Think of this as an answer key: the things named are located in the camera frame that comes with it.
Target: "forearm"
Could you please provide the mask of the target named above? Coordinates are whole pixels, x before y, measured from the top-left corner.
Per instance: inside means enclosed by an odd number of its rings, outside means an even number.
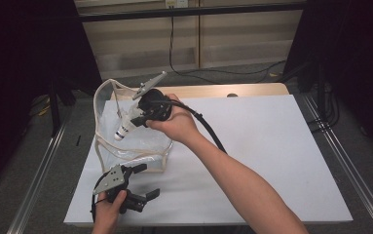
[[[196,134],[184,142],[204,163],[238,213],[257,233],[306,232],[298,217],[259,174]]]

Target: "person's left hand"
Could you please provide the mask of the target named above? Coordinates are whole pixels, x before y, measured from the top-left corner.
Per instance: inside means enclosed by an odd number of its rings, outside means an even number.
[[[113,203],[107,202],[107,195],[105,192],[98,194],[95,205],[95,222],[93,234],[108,234],[116,233],[117,219],[119,217],[119,209],[126,199],[127,191],[122,190],[117,195]]]

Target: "table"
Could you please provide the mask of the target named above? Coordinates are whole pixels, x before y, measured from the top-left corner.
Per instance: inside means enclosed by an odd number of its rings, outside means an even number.
[[[225,140],[230,155],[266,178],[301,220],[319,223],[352,220],[293,96],[283,84],[159,89],[164,93],[176,93],[186,104],[201,110],[219,138]],[[225,98],[230,93],[239,97]],[[220,106],[226,106],[227,111],[217,112]],[[225,125],[231,116],[227,113],[234,113],[238,122]],[[242,120],[248,123],[237,130],[235,127],[243,123]],[[205,167],[193,156],[185,146],[175,142],[163,174],[136,175],[130,185],[133,192],[141,194],[160,187],[162,193],[147,204],[142,214],[121,215],[120,224],[244,224]],[[92,148],[64,222],[93,225],[90,214],[80,210],[90,206],[93,184],[100,176],[100,172],[93,173],[95,168],[99,170],[97,161]]]

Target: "hand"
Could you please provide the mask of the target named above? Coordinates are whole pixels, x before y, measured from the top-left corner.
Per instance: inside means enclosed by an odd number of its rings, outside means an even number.
[[[113,203],[107,202],[105,192],[98,194],[95,205],[95,223],[93,234],[116,233],[117,219],[119,217],[119,209],[126,199],[127,191],[122,190],[117,195]]]
[[[180,101],[176,95],[168,95],[168,97]],[[166,121],[148,120],[146,125],[181,143],[185,143],[188,138],[199,133],[191,113],[175,105],[172,106],[170,117]]]

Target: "person's right arm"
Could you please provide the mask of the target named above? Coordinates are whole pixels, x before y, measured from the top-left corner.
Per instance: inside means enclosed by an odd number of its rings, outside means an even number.
[[[275,189],[262,176],[207,140],[189,112],[174,106],[167,121],[148,121],[147,125],[192,150],[256,233],[308,233]]]

